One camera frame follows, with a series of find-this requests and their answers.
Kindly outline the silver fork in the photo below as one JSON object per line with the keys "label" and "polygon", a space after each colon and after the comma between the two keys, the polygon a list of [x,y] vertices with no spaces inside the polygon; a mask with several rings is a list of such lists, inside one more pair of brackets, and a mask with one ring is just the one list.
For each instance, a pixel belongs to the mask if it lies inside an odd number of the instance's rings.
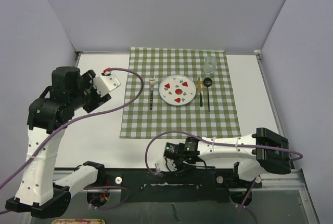
{"label": "silver fork", "polygon": [[149,100],[149,109],[152,110],[153,107],[153,90],[155,85],[155,76],[153,75],[150,78],[150,100]]}

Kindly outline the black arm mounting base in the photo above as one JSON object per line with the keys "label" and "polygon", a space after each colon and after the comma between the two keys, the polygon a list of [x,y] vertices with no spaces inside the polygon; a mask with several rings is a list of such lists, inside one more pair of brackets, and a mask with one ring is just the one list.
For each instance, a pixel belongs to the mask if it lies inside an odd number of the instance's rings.
{"label": "black arm mounting base", "polygon": [[120,200],[126,203],[213,201],[249,205],[249,188],[261,188],[262,184],[239,180],[232,169],[192,168],[180,175],[166,173],[158,177],[143,168],[107,168],[101,186],[102,190],[87,193],[86,200],[104,208],[111,190],[117,190]]}

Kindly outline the green handled knife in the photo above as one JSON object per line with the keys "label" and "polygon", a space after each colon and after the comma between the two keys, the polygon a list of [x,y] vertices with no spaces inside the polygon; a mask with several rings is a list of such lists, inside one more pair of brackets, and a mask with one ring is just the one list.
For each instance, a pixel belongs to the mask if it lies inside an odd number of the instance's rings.
{"label": "green handled knife", "polygon": [[200,80],[200,78],[197,79],[197,91],[199,93],[199,105],[200,105],[200,107],[203,107],[202,88],[201,88],[201,80]]}

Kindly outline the white plate with strawberries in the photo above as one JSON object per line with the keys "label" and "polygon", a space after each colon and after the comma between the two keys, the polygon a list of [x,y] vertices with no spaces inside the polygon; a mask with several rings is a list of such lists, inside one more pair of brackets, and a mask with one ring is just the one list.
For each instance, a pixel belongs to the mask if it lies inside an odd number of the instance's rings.
{"label": "white plate with strawberries", "polygon": [[180,107],[194,99],[197,88],[193,80],[184,75],[170,75],[159,84],[158,92],[165,103]]}

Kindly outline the black spoon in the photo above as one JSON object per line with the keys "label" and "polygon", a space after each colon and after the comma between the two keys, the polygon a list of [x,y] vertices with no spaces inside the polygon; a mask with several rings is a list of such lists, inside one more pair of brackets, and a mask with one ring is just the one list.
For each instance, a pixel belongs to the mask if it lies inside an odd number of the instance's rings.
{"label": "black spoon", "polygon": [[208,105],[208,111],[210,111],[210,94],[209,94],[209,88],[212,86],[213,82],[209,77],[206,77],[203,80],[204,86],[207,88],[207,105]]}

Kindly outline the green white checkered tablecloth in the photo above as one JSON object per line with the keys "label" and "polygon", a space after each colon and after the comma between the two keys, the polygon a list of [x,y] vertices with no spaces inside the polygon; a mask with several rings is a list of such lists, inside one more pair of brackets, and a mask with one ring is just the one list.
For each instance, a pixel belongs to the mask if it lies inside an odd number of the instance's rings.
{"label": "green white checkered tablecloth", "polygon": [[[209,75],[210,111],[207,105],[207,88],[202,87],[203,107],[199,94],[185,106],[165,103],[158,92],[159,84],[169,75],[184,75],[194,83],[204,74],[203,64],[207,56],[217,58],[216,70]],[[168,138],[180,138],[176,130],[198,136],[228,138],[241,134],[229,74],[226,54],[223,50],[190,50],[132,47],[129,69],[143,78],[145,87],[141,95],[123,110],[120,138],[149,139],[164,131],[172,131]],[[155,76],[153,107],[149,109],[150,78]]]}

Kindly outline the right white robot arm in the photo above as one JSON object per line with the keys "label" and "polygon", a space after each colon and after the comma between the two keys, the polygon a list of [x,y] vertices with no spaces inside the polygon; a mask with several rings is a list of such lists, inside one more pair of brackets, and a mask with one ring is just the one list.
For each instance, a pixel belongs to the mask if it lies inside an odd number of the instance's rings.
{"label": "right white robot arm", "polygon": [[288,139],[267,128],[233,138],[187,137],[184,143],[167,142],[155,168],[158,172],[181,173],[198,162],[223,159],[234,162],[232,182],[244,187],[261,174],[289,174],[289,154],[282,149],[289,149]]}

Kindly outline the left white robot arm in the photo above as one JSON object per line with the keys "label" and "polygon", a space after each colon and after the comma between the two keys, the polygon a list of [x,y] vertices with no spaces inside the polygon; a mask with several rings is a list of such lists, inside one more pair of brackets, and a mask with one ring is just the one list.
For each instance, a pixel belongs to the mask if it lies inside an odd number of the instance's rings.
{"label": "left white robot arm", "polygon": [[110,71],[98,76],[93,70],[82,74],[76,67],[52,71],[52,83],[29,106],[28,150],[19,189],[8,199],[11,212],[30,212],[35,218],[61,216],[70,200],[87,186],[102,187],[104,165],[85,162],[71,175],[53,181],[60,142],[77,109],[90,113],[110,100],[110,92],[121,85]]}

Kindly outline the clear drinking glass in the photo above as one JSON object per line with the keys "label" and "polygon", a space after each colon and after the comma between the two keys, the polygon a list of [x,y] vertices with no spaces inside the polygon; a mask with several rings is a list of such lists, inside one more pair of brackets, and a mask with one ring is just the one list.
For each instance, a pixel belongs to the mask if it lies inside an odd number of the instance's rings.
{"label": "clear drinking glass", "polygon": [[212,74],[217,67],[217,58],[214,56],[207,56],[204,59],[203,70],[205,75]]}

